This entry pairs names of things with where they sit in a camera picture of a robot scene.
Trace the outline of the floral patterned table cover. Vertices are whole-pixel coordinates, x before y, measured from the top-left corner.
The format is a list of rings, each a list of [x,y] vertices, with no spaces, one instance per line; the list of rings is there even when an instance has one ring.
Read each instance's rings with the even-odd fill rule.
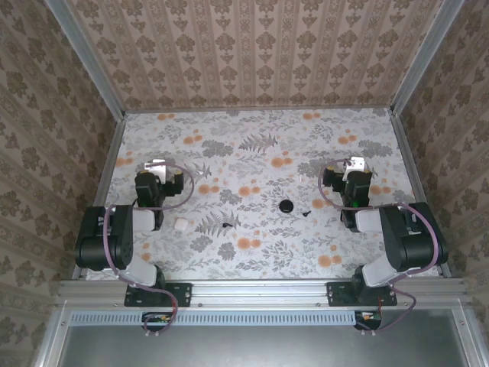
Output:
[[[372,204],[413,201],[385,108],[143,113],[125,121],[108,204],[132,203],[136,173],[155,158],[185,167],[195,181],[166,200],[160,230],[134,236],[135,253],[169,279],[347,278],[380,257],[382,236],[346,229],[340,196],[318,187],[321,167],[335,159],[366,160]],[[285,199],[291,213],[279,210]],[[174,229],[179,217],[189,220],[184,232]]]

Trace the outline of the small black connector box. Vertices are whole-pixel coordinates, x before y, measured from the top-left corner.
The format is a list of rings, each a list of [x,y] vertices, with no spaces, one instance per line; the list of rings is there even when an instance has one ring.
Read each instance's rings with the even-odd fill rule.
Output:
[[[141,316],[141,327],[147,334],[159,334],[171,323],[172,312],[147,312]]]
[[[380,311],[355,311],[354,328],[360,331],[376,331],[381,327]]]

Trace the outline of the grey metal panel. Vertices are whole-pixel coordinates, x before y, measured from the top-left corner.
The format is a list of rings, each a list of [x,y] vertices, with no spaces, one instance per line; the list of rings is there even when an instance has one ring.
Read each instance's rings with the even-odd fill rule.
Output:
[[[72,326],[51,318],[35,367],[489,367],[471,310],[418,310],[390,330],[351,326]]]

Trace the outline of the aluminium side rail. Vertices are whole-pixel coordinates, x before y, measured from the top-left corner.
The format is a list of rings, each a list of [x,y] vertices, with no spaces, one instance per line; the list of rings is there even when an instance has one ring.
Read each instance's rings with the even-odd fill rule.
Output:
[[[423,189],[422,182],[419,177],[418,170],[416,168],[416,162],[414,161],[413,154],[410,150],[410,146],[403,129],[402,122],[398,115],[395,115],[390,109],[387,110],[390,116],[390,122],[393,126],[394,134],[396,135],[397,144],[400,149],[400,153],[406,168],[410,185],[413,191],[413,197],[417,201],[427,203],[426,195]]]
[[[112,136],[112,141],[108,150],[107,158],[102,170],[102,175],[100,177],[99,185],[92,206],[105,205],[110,183],[112,180],[113,171],[115,169],[118,157],[118,152],[121,147],[125,126],[126,121],[124,119],[118,120],[115,124],[114,135]]]

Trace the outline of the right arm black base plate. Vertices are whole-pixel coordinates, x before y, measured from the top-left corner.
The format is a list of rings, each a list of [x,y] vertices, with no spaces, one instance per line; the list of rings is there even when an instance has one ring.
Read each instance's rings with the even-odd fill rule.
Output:
[[[351,282],[326,284],[327,298],[331,307],[396,306],[397,296],[389,287],[354,286]]]

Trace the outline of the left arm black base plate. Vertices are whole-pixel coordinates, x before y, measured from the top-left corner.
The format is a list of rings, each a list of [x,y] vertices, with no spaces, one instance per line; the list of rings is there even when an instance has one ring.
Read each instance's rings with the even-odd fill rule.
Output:
[[[178,301],[179,307],[188,307],[192,298],[191,283],[167,282],[165,290]],[[137,287],[127,286],[124,305],[126,307],[170,307],[171,299],[159,292],[144,291]]]

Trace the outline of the aluminium corner post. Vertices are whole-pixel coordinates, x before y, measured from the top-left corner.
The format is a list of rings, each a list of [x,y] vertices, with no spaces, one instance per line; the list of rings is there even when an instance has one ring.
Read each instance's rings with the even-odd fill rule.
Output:
[[[390,106],[393,115],[399,115],[403,111],[464,2],[465,0],[443,0],[393,98]]]
[[[102,62],[92,49],[88,37],[83,32],[82,25],[76,20],[75,13],[70,9],[66,0],[45,0],[58,24],[66,35],[72,48],[85,67],[90,79],[94,82],[100,96],[114,116],[120,121],[125,114],[121,99],[112,87],[107,73],[103,70]]]

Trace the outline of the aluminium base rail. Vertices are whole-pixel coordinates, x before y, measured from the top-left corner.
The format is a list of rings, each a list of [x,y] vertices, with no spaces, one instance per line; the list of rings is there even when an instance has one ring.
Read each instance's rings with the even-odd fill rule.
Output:
[[[327,310],[331,291],[342,279],[191,281],[184,288],[184,310]],[[454,310],[471,306],[459,278],[414,277],[397,283],[397,305],[404,310],[417,299],[417,310]],[[127,286],[119,281],[64,281],[55,301],[70,310],[117,310],[125,307]]]

